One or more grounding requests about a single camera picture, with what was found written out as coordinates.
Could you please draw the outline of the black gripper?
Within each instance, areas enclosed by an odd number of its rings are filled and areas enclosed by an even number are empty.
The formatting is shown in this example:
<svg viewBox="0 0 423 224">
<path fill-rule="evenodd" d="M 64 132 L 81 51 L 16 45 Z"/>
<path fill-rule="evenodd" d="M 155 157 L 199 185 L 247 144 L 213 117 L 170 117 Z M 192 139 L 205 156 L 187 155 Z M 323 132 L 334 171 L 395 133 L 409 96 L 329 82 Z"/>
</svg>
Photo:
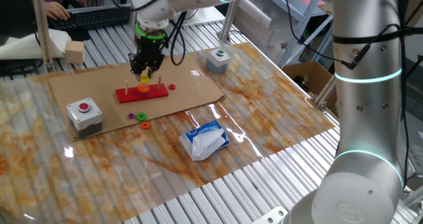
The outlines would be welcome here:
<svg viewBox="0 0 423 224">
<path fill-rule="evenodd" d="M 166 42 L 166 35 L 134 36 L 134 41 L 136 43 L 136 52 L 128 55 L 131 72 L 136 76 L 140 76 L 143 69 L 147 69 L 147 76 L 152 79 L 153 74 L 160 69 L 165 58 L 161 49 Z"/>
</svg>

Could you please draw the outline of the person bare hand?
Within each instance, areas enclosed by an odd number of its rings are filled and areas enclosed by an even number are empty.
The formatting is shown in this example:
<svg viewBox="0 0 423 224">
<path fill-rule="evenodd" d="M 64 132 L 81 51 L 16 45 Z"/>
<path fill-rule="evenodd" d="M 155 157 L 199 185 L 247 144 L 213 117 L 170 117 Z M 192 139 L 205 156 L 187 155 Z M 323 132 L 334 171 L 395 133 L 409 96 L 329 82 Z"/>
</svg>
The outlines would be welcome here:
<svg viewBox="0 0 423 224">
<path fill-rule="evenodd" d="M 57 2 L 45 2 L 46 14 L 48 18 L 54 20 L 67 20 L 70 14 L 67 10 Z"/>
</svg>

